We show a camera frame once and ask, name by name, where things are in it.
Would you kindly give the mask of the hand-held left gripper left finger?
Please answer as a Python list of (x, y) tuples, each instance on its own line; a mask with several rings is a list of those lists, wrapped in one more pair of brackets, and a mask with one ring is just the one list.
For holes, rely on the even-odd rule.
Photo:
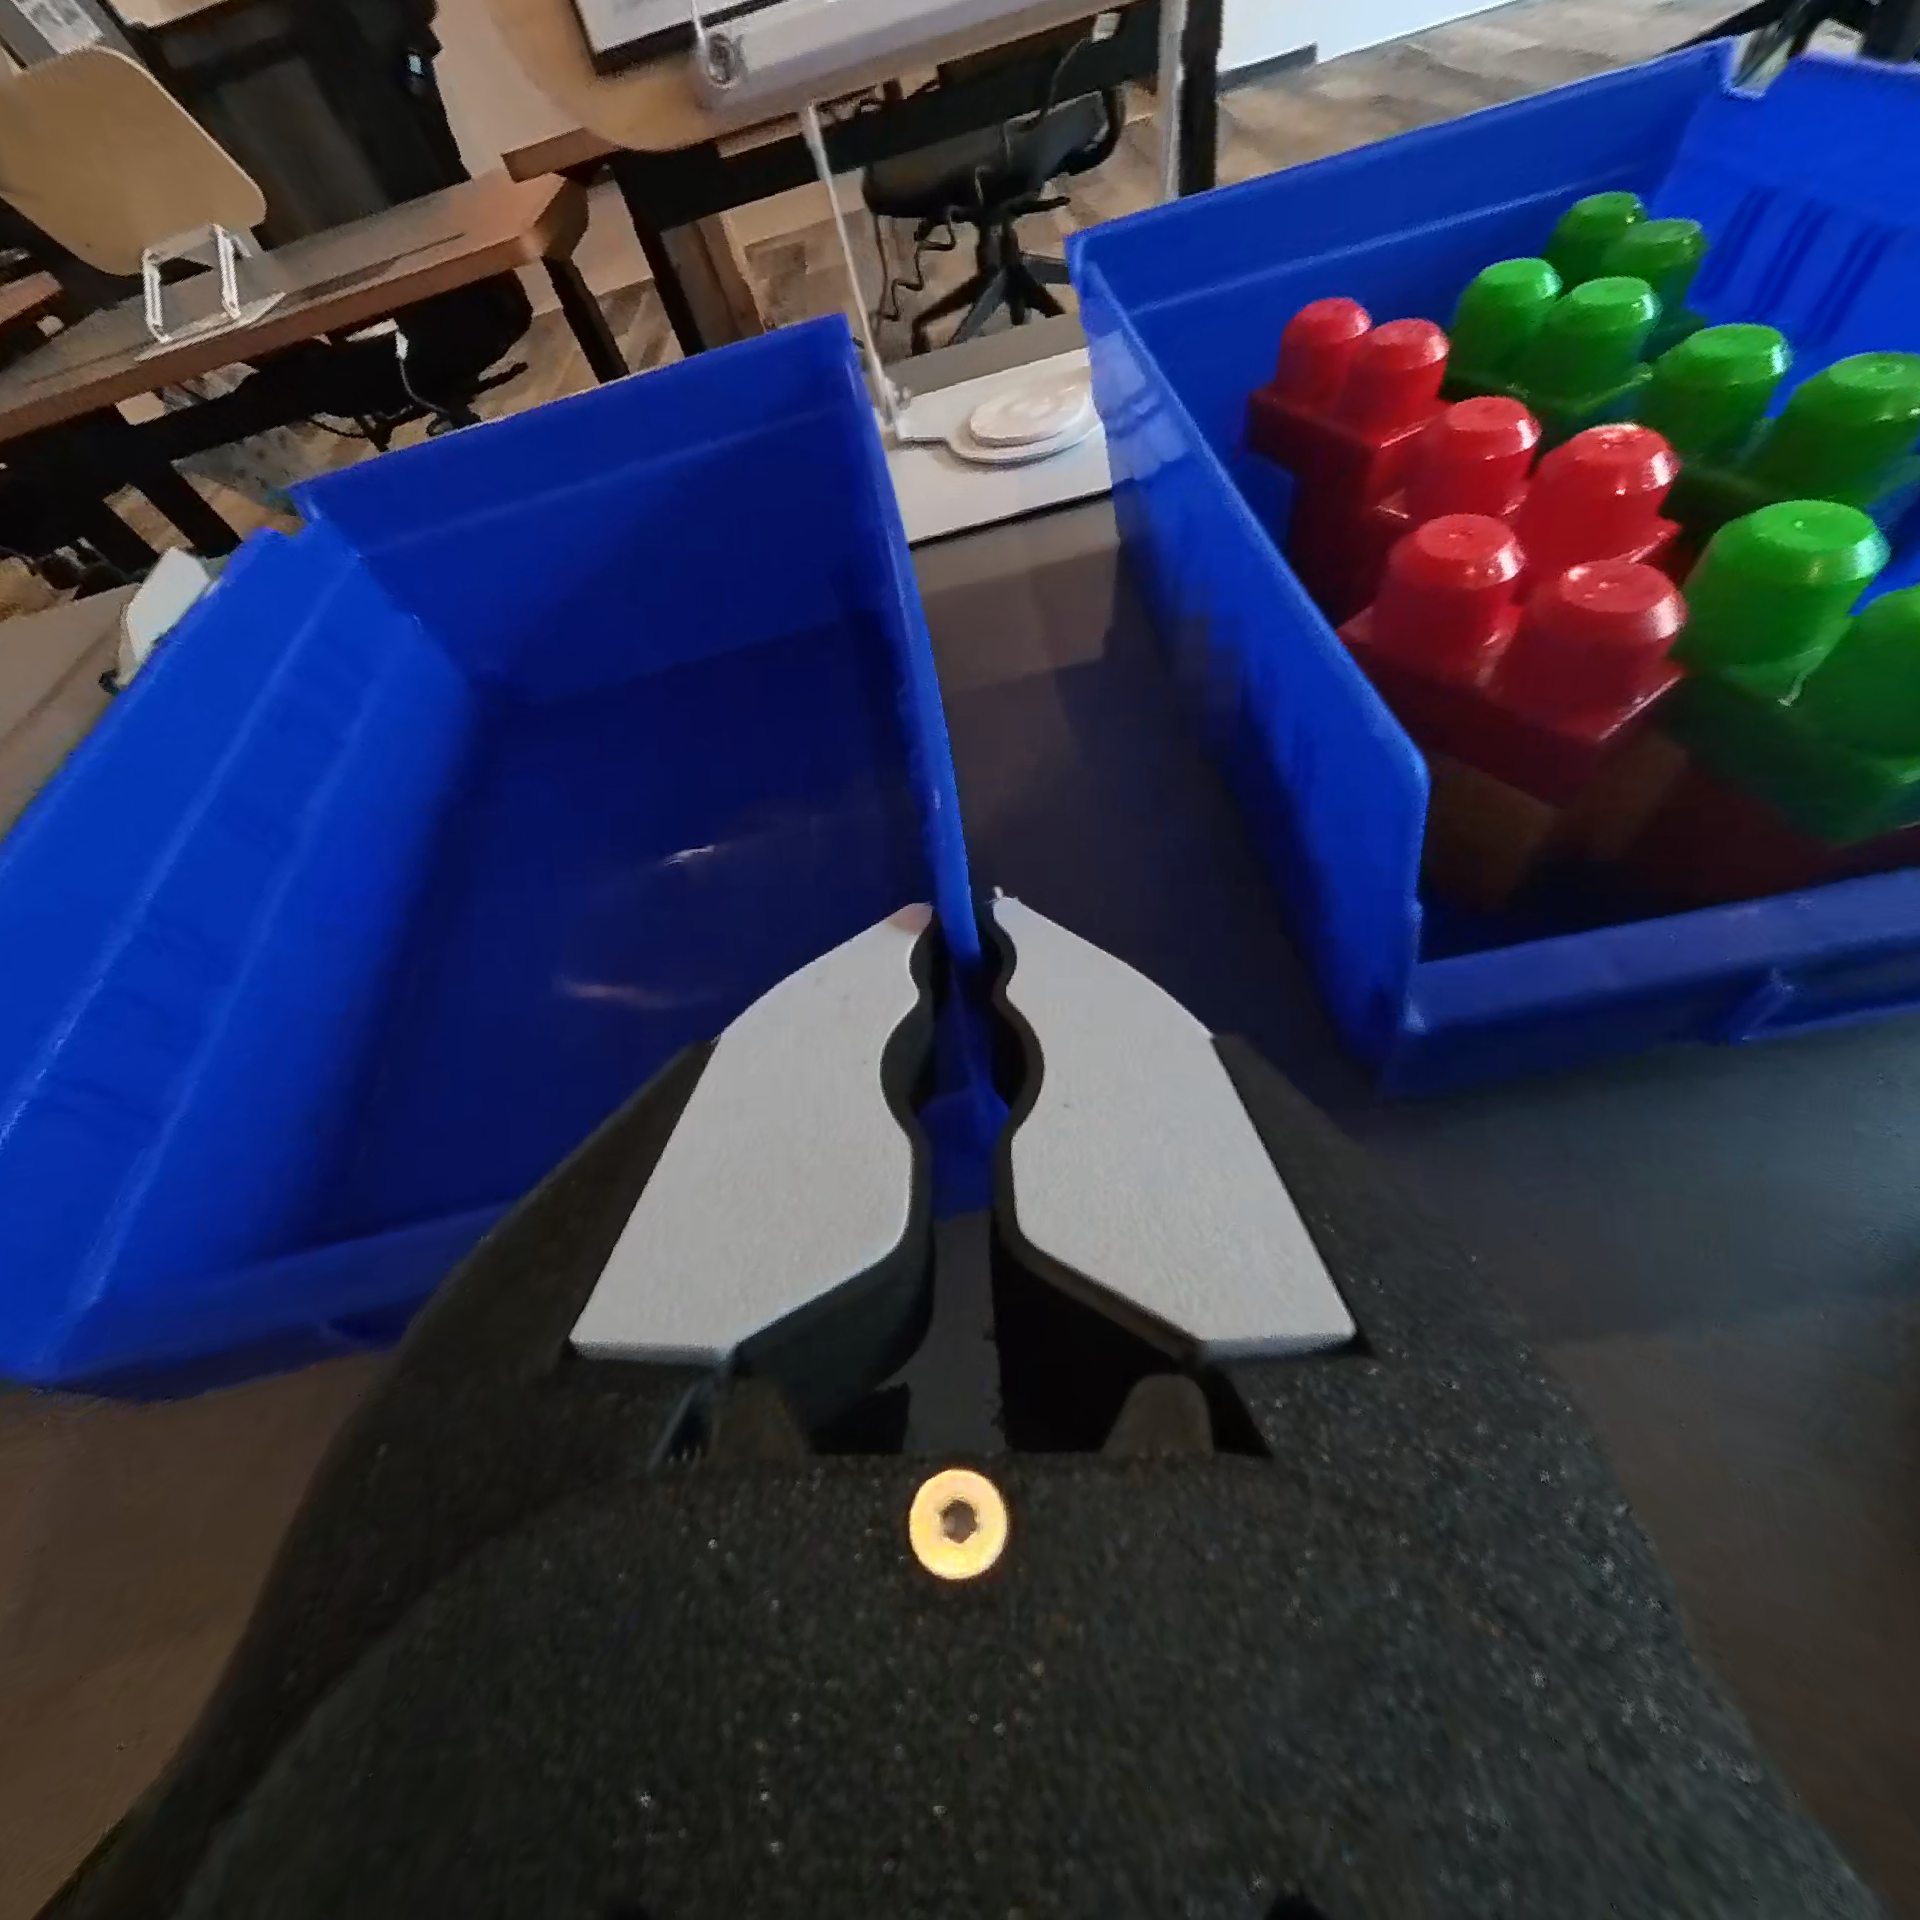
[(880, 1377), (922, 1338), (937, 935), (910, 902), (726, 1026), (570, 1327), (577, 1355)]

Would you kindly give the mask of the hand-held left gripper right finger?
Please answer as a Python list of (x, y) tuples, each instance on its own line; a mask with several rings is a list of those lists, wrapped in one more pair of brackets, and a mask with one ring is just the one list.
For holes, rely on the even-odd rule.
[(997, 896), (1011, 1045), (997, 1220), (1044, 1284), (1199, 1365), (1346, 1348), (1355, 1315), (1215, 1032), (1159, 983)]

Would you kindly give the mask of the orange mega block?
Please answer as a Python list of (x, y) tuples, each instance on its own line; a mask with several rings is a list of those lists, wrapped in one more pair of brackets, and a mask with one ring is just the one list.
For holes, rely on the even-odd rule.
[(1421, 884), (1465, 909), (1503, 909), (1553, 865), (1618, 862), (1688, 772), (1683, 746), (1648, 736), (1572, 800), (1537, 800), (1455, 759), (1427, 759)]

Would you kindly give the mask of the blue plastic object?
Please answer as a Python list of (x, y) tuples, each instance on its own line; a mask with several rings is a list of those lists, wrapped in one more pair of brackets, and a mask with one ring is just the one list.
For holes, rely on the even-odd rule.
[(666, 1061), (916, 902), (976, 962), (842, 316), (308, 484), (3, 835), (3, 1385), (396, 1338)]

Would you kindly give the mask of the black office chair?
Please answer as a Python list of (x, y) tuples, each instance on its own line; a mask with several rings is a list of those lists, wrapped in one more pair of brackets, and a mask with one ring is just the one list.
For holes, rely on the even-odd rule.
[[(884, 248), (884, 222), (910, 230), (910, 257), (901, 275), (884, 277), (874, 320), (903, 322), (910, 357), (924, 357), (933, 348), (933, 328), (946, 320), (946, 345), (963, 345), (999, 314), (1011, 328), (1063, 316), (1059, 291), (1069, 286), (1069, 266), (1027, 250), (1020, 226), (1063, 209), (1069, 197), (1055, 186), (1102, 167), (1123, 126), (1126, 93), (1113, 86), (874, 164), (861, 177), (874, 248)], [(922, 302), (924, 254), (958, 250), (961, 230), (972, 232), (972, 275), (942, 296)]]

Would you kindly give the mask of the blue plastic bin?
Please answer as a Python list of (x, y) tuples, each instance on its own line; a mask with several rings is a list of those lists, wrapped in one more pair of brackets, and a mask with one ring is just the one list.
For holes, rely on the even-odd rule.
[(1069, 241), (1126, 566), (1380, 1090), (1915, 1011), (1912, 872), (1640, 920), (1581, 906), (1517, 940), (1430, 912), (1424, 760), (1291, 572), (1283, 479), (1245, 455), (1298, 303), (1440, 316), (1597, 191), (1697, 218), (1706, 316), (1778, 328), (1803, 371), (1915, 348), (1915, 70), (1803, 56), (1747, 93), (1732, 66), (1700, 41)]

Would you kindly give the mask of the clear acrylic stand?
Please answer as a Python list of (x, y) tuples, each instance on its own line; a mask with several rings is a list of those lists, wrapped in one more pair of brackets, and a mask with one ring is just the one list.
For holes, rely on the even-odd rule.
[(141, 320), (154, 344), (166, 344), (199, 320), (182, 320), (177, 286), (213, 277), (213, 322), (240, 320), (240, 260), (259, 254), (251, 230), (207, 222), (141, 248)]

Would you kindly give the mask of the wooden table frame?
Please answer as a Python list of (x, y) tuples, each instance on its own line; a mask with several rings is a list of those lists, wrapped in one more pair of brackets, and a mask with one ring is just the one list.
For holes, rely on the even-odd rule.
[(568, 266), (585, 232), (581, 184), (489, 174), (256, 257), (276, 303), (249, 322), (157, 344), (141, 302), (124, 302), (64, 328), (3, 371), (3, 443), (393, 320), (486, 277)]

